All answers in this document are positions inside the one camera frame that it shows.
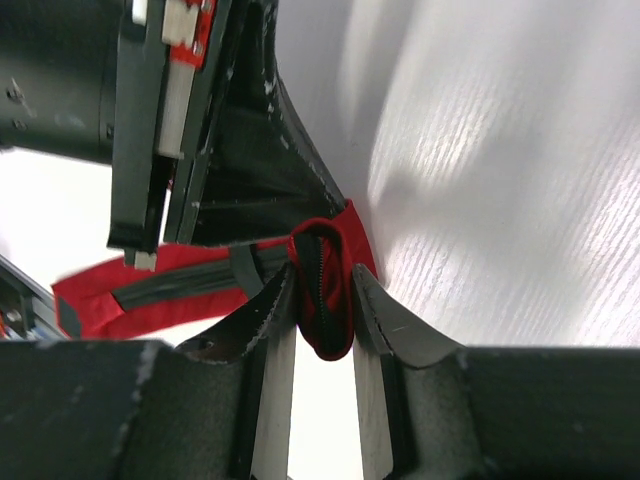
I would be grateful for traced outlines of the red necktie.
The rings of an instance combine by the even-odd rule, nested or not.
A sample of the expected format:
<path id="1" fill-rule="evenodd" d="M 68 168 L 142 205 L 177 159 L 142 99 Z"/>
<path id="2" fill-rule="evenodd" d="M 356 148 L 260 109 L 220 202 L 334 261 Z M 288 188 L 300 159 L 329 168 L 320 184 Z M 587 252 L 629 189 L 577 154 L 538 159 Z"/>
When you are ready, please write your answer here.
<path id="1" fill-rule="evenodd" d="M 53 284 L 58 327 L 70 338 L 130 340 L 177 325 L 226 316 L 257 296 L 285 265 L 298 276 L 297 324 L 316 355 L 336 361 L 354 340 L 353 268 L 376 271 L 353 202 L 336 217 L 315 217 L 286 238 L 248 247 L 165 244 L 153 271 L 118 257 Z"/>

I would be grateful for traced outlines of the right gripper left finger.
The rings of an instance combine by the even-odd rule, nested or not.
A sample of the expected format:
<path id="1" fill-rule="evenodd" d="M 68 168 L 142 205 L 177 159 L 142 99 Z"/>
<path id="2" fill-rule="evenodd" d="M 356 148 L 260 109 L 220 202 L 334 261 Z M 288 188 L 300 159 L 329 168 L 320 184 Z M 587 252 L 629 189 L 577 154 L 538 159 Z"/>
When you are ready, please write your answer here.
<path id="1" fill-rule="evenodd" d="M 189 342 L 1 346 L 5 479 L 283 479 L 295 286 L 263 290 Z"/>

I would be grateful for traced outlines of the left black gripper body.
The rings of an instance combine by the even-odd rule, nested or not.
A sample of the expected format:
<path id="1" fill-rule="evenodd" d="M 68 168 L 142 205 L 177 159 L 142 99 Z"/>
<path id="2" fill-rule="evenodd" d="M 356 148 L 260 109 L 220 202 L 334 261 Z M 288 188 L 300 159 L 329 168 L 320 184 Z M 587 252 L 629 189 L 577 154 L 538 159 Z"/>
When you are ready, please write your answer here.
<path id="1" fill-rule="evenodd" d="M 1 147 L 111 164 L 121 27 L 147 23 L 146 1 L 1 4 Z"/>

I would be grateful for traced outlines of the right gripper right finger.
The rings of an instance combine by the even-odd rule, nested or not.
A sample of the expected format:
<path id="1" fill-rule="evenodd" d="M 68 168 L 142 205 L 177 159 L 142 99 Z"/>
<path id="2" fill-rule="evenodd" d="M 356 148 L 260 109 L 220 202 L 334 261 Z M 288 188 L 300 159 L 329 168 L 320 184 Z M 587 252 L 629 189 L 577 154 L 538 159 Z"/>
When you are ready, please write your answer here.
<path id="1" fill-rule="evenodd" d="M 368 479 L 635 479 L 639 353 L 469 347 L 353 271 Z"/>

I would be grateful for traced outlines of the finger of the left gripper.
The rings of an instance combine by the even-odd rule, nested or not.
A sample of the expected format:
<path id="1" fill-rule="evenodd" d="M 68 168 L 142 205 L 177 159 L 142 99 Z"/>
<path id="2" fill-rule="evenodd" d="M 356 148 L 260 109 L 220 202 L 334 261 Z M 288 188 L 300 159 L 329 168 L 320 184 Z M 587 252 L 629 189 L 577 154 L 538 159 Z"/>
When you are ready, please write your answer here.
<path id="1" fill-rule="evenodd" d="M 188 243 L 209 148 L 228 99 L 232 1 L 121 1 L 106 80 L 112 84 L 107 245 L 153 270 L 161 241 Z"/>
<path id="2" fill-rule="evenodd" d="M 211 123 L 192 177 L 192 242 L 257 243 L 333 218 L 346 199 L 278 71 L 276 1 L 234 1 L 211 91 Z"/>

